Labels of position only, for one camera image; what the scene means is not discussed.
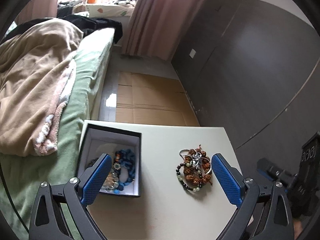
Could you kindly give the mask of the right hand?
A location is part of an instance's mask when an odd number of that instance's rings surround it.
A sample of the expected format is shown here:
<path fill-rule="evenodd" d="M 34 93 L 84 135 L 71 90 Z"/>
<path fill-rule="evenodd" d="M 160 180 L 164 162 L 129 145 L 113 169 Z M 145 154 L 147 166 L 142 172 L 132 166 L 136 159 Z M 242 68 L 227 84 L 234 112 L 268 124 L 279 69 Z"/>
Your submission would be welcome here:
<path fill-rule="evenodd" d="M 294 238 L 296 240 L 303 231 L 303 226 L 302 226 L 301 221 L 298 219 L 294 219 L 293 220 L 293 227 L 294 227 Z"/>

